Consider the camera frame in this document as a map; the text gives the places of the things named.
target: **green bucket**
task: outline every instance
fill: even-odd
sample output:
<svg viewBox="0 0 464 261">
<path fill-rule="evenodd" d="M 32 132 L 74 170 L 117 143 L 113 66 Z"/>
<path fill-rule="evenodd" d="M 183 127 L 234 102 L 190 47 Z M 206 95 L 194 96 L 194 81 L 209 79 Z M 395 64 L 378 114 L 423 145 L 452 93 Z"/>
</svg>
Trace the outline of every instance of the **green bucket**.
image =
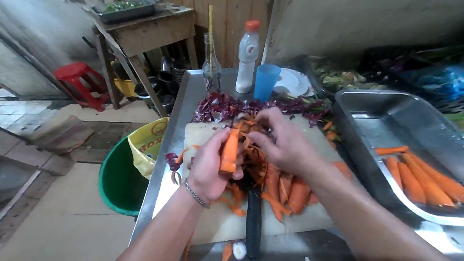
<svg viewBox="0 0 464 261">
<path fill-rule="evenodd" d="M 129 216 L 139 215 L 148 180 L 134 167 L 127 136 L 110 151 L 98 179 L 98 190 L 113 211 Z"/>
</svg>

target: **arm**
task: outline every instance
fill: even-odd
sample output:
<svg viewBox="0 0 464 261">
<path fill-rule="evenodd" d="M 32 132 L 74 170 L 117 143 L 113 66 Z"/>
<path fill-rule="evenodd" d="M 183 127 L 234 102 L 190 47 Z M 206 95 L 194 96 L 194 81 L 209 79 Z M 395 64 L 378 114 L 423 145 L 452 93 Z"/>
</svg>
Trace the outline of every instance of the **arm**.
<svg viewBox="0 0 464 261">
<path fill-rule="evenodd" d="M 188 183 L 209 204 L 221 196 L 230 176 L 219 174 L 219 149 L 229 135 L 229 128 L 218 131 L 195 154 Z M 232 178 L 240 179 L 240 168 Z M 182 184 L 150 224 L 117 259 L 119 261 L 179 260 L 204 207 Z"/>
<path fill-rule="evenodd" d="M 257 120 L 274 130 L 276 144 L 262 133 L 253 132 L 249 137 L 265 151 L 269 161 L 306 181 L 356 256 L 369 260 L 446 260 L 369 194 L 354 186 L 336 167 L 324 161 L 279 109 L 262 111 Z"/>
</svg>

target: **white cutting board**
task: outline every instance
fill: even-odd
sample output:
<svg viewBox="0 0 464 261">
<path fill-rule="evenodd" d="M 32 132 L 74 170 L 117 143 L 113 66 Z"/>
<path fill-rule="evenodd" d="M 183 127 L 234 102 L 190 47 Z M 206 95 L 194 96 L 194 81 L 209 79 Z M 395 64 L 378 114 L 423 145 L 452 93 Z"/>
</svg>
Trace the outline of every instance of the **white cutting board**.
<svg viewBox="0 0 464 261">
<path fill-rule="evenodd" d="M 309 127 L 309 120 L 304 119 L 301 114 L 296 114 L 291 122 L 301 127 L 305 136 L 317 148 L 318 153 L 324 156 L 327 161 L 342 161 L 338 153 L 330 146 L 323 133 L 317 127 Z M 228 123 L 188 123 L 186 125 L 185 147 L 188 147 L 189 150 L 184 154 L 182 178 L 187 177 L 190 173 L 187 169 L 187 165 L 196 152 L 193 144 L 202 145 L 216 131 L 221 130 L 221 126 L 225 124 Z M 246 212 L 247 202 L 244 202 L 242 209 Z M 229 210 L 225 203 L 214 203 L 211 205 L 210 209 L 203 211 L 200 221 L 195 228 L 192 244 L 245 238 L 245 221 L 245 216 L 239 217 L 235 215 Z M 264 236 L 282 235 L 332 227 L 332 220 L 320 203 L 307 206 L 300 215 L 292 215 L 290 217 L 284 216 L 284 223 L 281 224 L 275 218 L 270 204 L 267 201 L 263 201 L 262 234 Z"/>
</svg>

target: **red plastic stool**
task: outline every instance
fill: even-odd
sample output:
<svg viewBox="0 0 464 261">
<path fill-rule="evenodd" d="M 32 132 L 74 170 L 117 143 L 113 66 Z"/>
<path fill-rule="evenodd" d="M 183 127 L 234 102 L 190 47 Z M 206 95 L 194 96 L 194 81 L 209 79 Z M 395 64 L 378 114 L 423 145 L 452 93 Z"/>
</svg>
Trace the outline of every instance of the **red plastic stool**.
<svg viewBox="0 0 464 261">
<path fill-rule="evenodd" d="M 98 79 L 100 84 L 97 84 L 92 80 L 92 78 L 89 76 L 90 73 Z M 66 84 L 63 83 L 66 91 L 73 96 L 78 104 L 81 106 L 94 108 L 97 110 L 97 112 L 102 112 L 105 110 L 105 108 L 102 107 L 102 103 L 104 103 L 110 97 L 110 93 L 106 88 L 105 79 L 98 72 L 90 68 L 86 63 L 72 63 L 65 65 L 55 70 L 53 74 L 59 81 L 68 82 L 72 84 L 74 88 L 76 88 L 79 94 L 76 94 L 73 90 L 69 89 Z M 81 83 L 80 78 L 89 84 L 90 89 L 87 89 Z M 95 98 L 90 94 L 91 92 L 97 92 L 101 95 L 100 97 Z"/>
</svg>

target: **silver bracelet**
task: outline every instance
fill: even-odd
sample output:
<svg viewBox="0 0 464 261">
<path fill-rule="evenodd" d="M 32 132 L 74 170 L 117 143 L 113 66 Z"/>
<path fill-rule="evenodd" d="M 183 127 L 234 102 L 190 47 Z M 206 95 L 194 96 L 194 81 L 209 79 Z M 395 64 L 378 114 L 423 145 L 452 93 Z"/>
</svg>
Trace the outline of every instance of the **silver bracelet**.
<svg viewBox="0 0 464 261">
<path fill-rule="evenodd" d="M 200 205 L 202 205 L 203 207 L 209 209 L 209 205 L 206 204 L 206 202 L 204 200 L 202 200 L 201 198 L 199 198 L 197 196 L 197 194 L 195 193 L 195 191 L 188 185 L 187 183 L 187 178 L 185 178 L 185 181 L 184 181 L 184 184 L 185 184 L 185 187 L 187 188 L 188 191 L 190 191 L 190 194 L 192 194 L 193 198 L 198 201 L 198 203 L 200 203 Z"/>
</svg>

